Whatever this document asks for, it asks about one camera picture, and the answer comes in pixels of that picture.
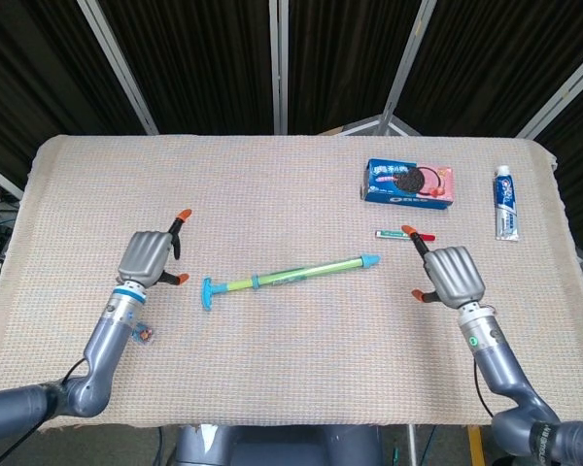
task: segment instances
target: green tube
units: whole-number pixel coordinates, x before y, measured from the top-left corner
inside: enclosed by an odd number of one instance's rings
[[[282,272],[275,272],[274,274],[260,276],[253,276],[248,280],[239,280],[237,282],[214,284],[210,278],[203,281],[203,288],[201,290],[201,301],[203,307],[207,310],[211,309],[212,296],[215,294],[227,293],[228,291],[236,291],[238,289],[254,288],[257,289],[265,284],[284,284],[297,282],[299,280],[309,279],[311,277],[318,277],[320,275],[334,274],[336,272],[343,272],[349,269],[358,267],[368,268],[377,264],[380,261],[379,255],[363,254],[361,257],[353,259],[340,260],[338,262],[330,262],[328,264],[318,265],[315,267],[302,267],[299,269],[284,270]]]

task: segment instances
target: oreo box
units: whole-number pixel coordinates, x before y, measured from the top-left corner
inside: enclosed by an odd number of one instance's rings
[[[454,202],[454,175],[451,167],[371,158],[361,196],[382,204],[447,209]]]

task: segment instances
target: robotic arm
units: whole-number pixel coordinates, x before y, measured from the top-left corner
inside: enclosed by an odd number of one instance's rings
[[[583,466],[583,422],[560,422],[532,388],[494,312],[479,304],[486,287],[466,248],[430,251],[414,228],[402,229],[424,259],[436,287],[431,293],[415,289],[413,296],[458,310],[458,325],[488,388],[518,405],[493,417],[498,445],[515,456],[532,456],[542,465]]]
[[[141,231],[132,236],[119,266],[119,285],[88,340],[84,360],[88,373],[58,382],[0,391],[0,438],[23,433],[55,416],[93,417],[108,405],[113,375],[147,300],[146,289],[156,283],[182,284],[164,271],[171,248],[180,257],[179,232],[191,211],[182,211],[167,232]]]

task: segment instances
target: metal pole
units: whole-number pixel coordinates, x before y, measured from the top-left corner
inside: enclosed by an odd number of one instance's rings
[[[408,126],[405,122],[396,116],[391,116],[389,119],[389,127],[399,136],[421,136],[419,131]]]
[[[407,424],[406,428],[408,429],[408,454],[410,456],[410,466],[418,466],[415,424]]]
[[[404,85],[406,84],[406,80],[412,69],[412,64],[417,56],[417,51],[419,51],[421,41],[426,34],[426,29],[428,29],[429,19],[431,18],[435,6],[436,0],[423,0],[419,6],[419,12],[417,13],[412,30],[410,31],[404,54],[399,61],[397,73],[395,74],[395,79],[391,86],[387,103],[385,104],[385,110],[380,116],[380,123],[374,132],[374,136],[384,136],[387,131],[389,118],[397,106],[401,91],[404,89]]]
[[[281,134],[288,134],[288,76],[290,71],[290,0],[279,0],[281,57]]]
[[[583,63],[533,116],[517,138],[535,139],[583,90]]]
[[[143,125],[143,128],[145,128],[145,132],[149,135],[159,134],[154,119],[147,107],[147,103],[145,102],[145,98],[129,69],[129,65],[123,56],[117,38],[113,34],[99,3],[97,0],[78,0],[78,5],[85,15],[86,21],[93,31],[99,46],[104,51],[110,66],[113,68],[120,86],[123,88],[136,116]]]
[[[9,181],[4,175],[0,173],[0,185],[4,187],[7,191],[13,194],[17,199],[23,197],[23,191],[15,186],[11,181]]]
[[[360,121],[355,121],[354,123],[348,123],[341,128],[341,132],[335,134],[335,136],[350,136],[352,134],[360,133],[363,131],[368,130],[369,128],[373,128],[378,124],[378,117],[371,116],[369,118],[364,118]]]
[[[272,61],[272,118],[274,134],[281,134],[281,62],[279,47],[279,0],[270,0],[270,61]]]

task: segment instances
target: floor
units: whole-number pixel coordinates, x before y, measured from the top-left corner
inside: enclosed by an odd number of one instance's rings
[[[418,454],[421,459],[427,444],[431,426],[418,427]],[[177,437],[176,427],[165,427],[164,460],[169,457]],[[492,440],[490,431],[482,433],[487,464],[502,456]],[[0,441],[0,454],[15,439]],[[383,428],[385,466],[408,466],[406,428]],[[393,463],[394,449],[398,449],[399,461]],[[34,434],[19,447],[3,464],[26,466],[113,465],[149,466],[157,450],[156,429],[135,429],[121,425],[68,428]],[[466,466],[470,464],[468,437],[465,427],[438,426],[428,450],[427,466]]]

